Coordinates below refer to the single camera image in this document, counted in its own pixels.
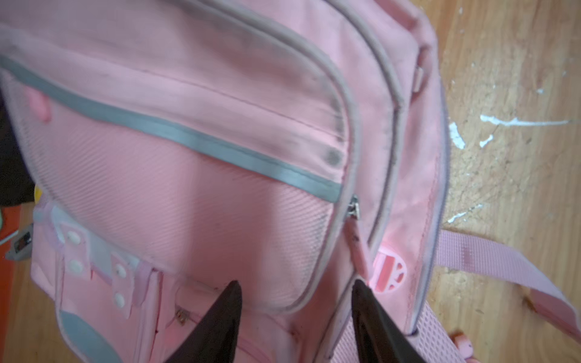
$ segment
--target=gray piping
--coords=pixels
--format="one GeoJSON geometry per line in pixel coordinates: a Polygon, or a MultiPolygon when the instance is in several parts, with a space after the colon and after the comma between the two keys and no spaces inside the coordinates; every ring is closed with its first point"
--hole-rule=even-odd
{"type": "MultiPolygon", "coordinates": [[[[367,43],[371,53],[375,56],[379,68],[383,73],[383,77],[385,82],[387,83],[388,90],[392,96],[393,103],[394,103],[394,110],[393,110],[393,131],[392,131],[392,147],[391,147],[391,158],[388,165],[388,171],[385,179],[385,187],[383,189],[383,195],[381,198],[381,203],[379,205],[379,212],[375,218],[375,222],[373,224],[370,237],[368,240],[368,244],[370,246],[371,255],[375,256],[379,247],[381,245],[381,240],[383,237],[383,233],[385,232],[385,228],[388,223],[389,214],[391,212],[391,206],[393,204],[393,198],[395,197],[396,193],[396,185],[397,185],[397,172],[399,170],[400,164],[400,155],[403,149],[403,138],[404,132],[406,129],[406,120],[402,119],[401,110],[404,107],[405,100],[403,98],[403,93],[401,91],[401,86],[399,81],[396,77],[396,71],[389,60],[387,54],[381,43],[378,41],[377,37],[373,33],[371,29],[367,26],[365,21],[347,4],[342,2],[341,0],[324,0],[329,5],[331,5],[337,12],[347,19],[351,23],[351,25],[360,33],[363,40],[367,43]]],[[[353,274],[349,283],[347,284],[345,290],[342,293],[342,299],[345,299],[346,296],[350,296],[349,294],[345,295],[347,291],[350,291],[352,288],[352,283],[355,281],[357,274],[353,274]]],[[[333,316],[329,320],[327,326],[325,327],[325,333],[319,342],[319,348],[317,349],[317,355],[315,356],[315,361],[320,358],[320,354],[324,354],[325,352],[321,351],[321,345],[324,342],[325,336],[328,334],[329,327],[331,325],[331,321],[336,318],[337,311],[333,313],[333,316]]]]}
{"type": "Polygon", "coordinates": [[[269,309],[274,313],[289,313],[300,310],[307,304],[307,302],[309,302],[310,298],[313,296],[315,289],[322,278],[323,272],[325,271],[327,264],[331,259],[331,254],[334,250],[339,234],[343,229],[343,224],[345,223],[347,207],[355,190],[356,171],[358,167],[361,142],[359,131],[360,119],[349,87],[347,86],[346,81],[343,79],[340,71],[336,68],[336,66],[326,54],[312,45],[308,40],[268,18],[260,16],[255,12],[225,0],[175,1],[194,7],[199,7],[201,3],[204,3],[217,11],[223,12],[225,15],[233,18],[234,20],[262,31],[264,34],[270,36],[273,40],[276,40],[288,47],[295,49],[307,59],[315,63],[321,70],[325,72],[327,77],[329,77],[336,88],[335,91],[339,96],[338,100],[342,103],[342,109],[346,113],[348,120],[347,123],[349,124],[350,131],[349,161],[347,162],[345,177],[343,179],[343,190],[337,204],[335,205],[335,213],[333,215],[332,221],[329,223],[330,227],[328,228],[327,236],[323,242],[322,252],[318,256],[313,276],[305,287],[304,292],[294,303],[288,305],[286,308],[269,309]]]}
{"type": "Polygon", "coordinates": [[[419,273],[418,291],[419,293],[415,297],[414,309],[411,314],[411,328],[410,331],[415,331],[415,327],[418,323],[419,315],[424,308],[426,302],[426,295],[428,294],[428,285],[430,283],[434,265],[434,254],[436,252],[438,238],[440,236],[440,225],[442,223],[442,216],[444,214],[444,207],[446,206],[446,197],[448,194],[448,185],[450,182],[450,138],[448,137],[448,107],[446,106],[446,93],[444,92],[444,86],[440,82],[441,97],[442,97],[442,137],[443,140],[443,152],[440,154],[440,158],[444,160],[440,161],[440,180],[438,183],[443,182],[443,187],[439,185],[439,191],[434,201],[433,206],[433,217],[432,225],[429,228],[429,233],[425,238],[425,250],[423,256],[423,267],[422,271],[419,273]]]}

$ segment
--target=wooden floor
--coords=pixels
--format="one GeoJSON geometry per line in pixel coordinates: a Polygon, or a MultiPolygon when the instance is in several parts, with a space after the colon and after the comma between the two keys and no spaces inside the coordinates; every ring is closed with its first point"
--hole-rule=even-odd
{"type": "MultiPolygon", "coordinates": [[[[521,250],[581,309],[581,2],[415,3],[437,31],[451,122],[466,142],[452,146],[443,227],[521,250]],[[504,127],[481,114],[574,121],[504,127]]],[[[4,362],[78,362],[28,273],[27,263],[15,272],[4,362]]],[[[529,311],[515,286],[437,268],[428,301],[482,363],[581,362],[581,346],[529,311]]]]}

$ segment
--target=yellow object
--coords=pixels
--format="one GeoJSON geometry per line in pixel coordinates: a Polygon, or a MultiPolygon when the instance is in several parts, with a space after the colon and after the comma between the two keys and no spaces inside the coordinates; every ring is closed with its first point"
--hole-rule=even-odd
{"type": "Polygon", "coordinates": [[[38,204],[40,200],[40,196],[42,195],[42,190],[38,187],[38,185],[34,186],[34,204],[38,204]]]}

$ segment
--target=backpack strap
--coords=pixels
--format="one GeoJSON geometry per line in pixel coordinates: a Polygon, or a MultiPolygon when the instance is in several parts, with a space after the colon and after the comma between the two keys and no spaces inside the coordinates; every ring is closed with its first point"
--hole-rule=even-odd
{"type": "Polygon", "coordinates": [[[548,277],[520,252],[488,239],[441,231],[435,263],[529,287],[533,309],[581,343],[577,310],[548,277]]]}

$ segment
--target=gray panel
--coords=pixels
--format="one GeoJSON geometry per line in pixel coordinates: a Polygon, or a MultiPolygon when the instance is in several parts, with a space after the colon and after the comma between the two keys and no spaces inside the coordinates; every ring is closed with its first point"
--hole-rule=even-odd
{"type": "Polygon", "coordinates": [[[123,363],[113,347],[80,317],[61,311],[63,333],[91,363],[123,363]]]}

